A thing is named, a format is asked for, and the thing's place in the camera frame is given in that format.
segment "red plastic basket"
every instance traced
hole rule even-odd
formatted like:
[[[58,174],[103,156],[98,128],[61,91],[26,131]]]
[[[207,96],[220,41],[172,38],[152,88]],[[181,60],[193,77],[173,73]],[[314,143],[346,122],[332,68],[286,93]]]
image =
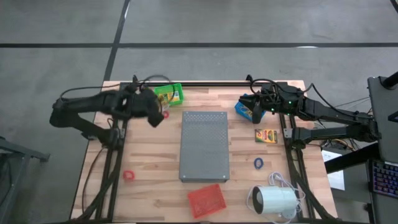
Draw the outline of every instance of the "red plastic basket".
[[[201,218],[226,208],[220,186],[213,184],[188,194],[194,218]]]

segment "blue and yellow box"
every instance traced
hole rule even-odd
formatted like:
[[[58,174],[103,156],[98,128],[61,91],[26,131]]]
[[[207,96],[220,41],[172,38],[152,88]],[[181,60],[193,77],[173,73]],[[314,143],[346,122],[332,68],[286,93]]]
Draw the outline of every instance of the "blue and yellow box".
[[[238,103],[235,105],[235,110],[238,114],[244,116],[248,120],[252,121],[252,111],[249,110],[249,108],[245,107],[241,102],[238,101]],[[266,111],[263,111],[261,114],[261,118],[264,116]]]

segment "white paper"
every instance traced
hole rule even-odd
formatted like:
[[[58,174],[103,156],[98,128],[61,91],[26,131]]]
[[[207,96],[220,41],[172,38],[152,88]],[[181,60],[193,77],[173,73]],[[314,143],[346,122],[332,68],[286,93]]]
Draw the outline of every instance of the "white paper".
[[[322,150],[322,157],[324,162],[337,158],[339,156],[341,156],[341,154]],[[345,190],[344,173],[342,170],[328,174],[328,179],[330,187],[334,189]]]

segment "wooden table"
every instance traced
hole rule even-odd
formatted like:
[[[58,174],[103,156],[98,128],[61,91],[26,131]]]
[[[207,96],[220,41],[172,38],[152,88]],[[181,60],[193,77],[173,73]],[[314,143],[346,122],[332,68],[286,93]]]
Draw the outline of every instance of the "wooden table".
[[[305,89],[303,81],[287,81]],[[104,86],[117,82],[104,82]],[[210,222],[268,222],[246,207],[249,189],[256,184],[268,185],[271,172],[280,172],[290,179],[279,116],[267,112],[260,124],[252,124],[235,112],[239,96],[250,93],[248,87],[184,87],[184,102],[170,109],[170,118],[152,128],[146,119],[131,119],[128,123],[121,172],[133,170],[133,182],[119,180],[114,222],[197,222],[192,218],[187,194],[209,184],[183,184],[178,179],[181,125],[183,111],[227,111],[229,138],[230,179],[220,184],[227,208],[202,218]],[[97,113],[95,123],[107,128],[108,116]],[[312,128],[312,122],[296,119],[297,126]],[[254,141],[254,129],[276,129],[277,144]],[[81,214],[81,193],[88,169],[101,149],[99,142],[88,145],[80,177],[72,217]],[[85,206],[97,194],[103,172],[106,150],[100,156],[88,182]],[[264,160],[264,167],[256,170],[255,158]],[[311,191],[333,216],[337,217],[321,151],[317,146],[303,150]],[[104,209],[107,210],[107,198]],[[277,215],[267,215],[275,221],[283,221]]]

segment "concrete floor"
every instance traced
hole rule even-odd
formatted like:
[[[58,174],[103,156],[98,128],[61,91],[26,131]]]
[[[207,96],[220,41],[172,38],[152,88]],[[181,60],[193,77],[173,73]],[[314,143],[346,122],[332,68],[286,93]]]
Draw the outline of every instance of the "concrete floor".
[[[0,44],[112,43],[123,2],[3,0]],[[397,19],[388,0],[132,0],[121,42],[398,42]],[[68,219],[87,141],[78,131],[53,128],[51,105],[63,90],[100,85],[110,51],[0,48],[0,135],[51,153],[48,163],[31,163],[13,223]],[[337,105],[367,96],[367,77],[396,72],[397,57],[398,48],[377,47],[119,49],[110,79],[305,80]],[[369,108],[366,102],[352,110]],[[342,219],[366,221],[359,202],[335,200]]]

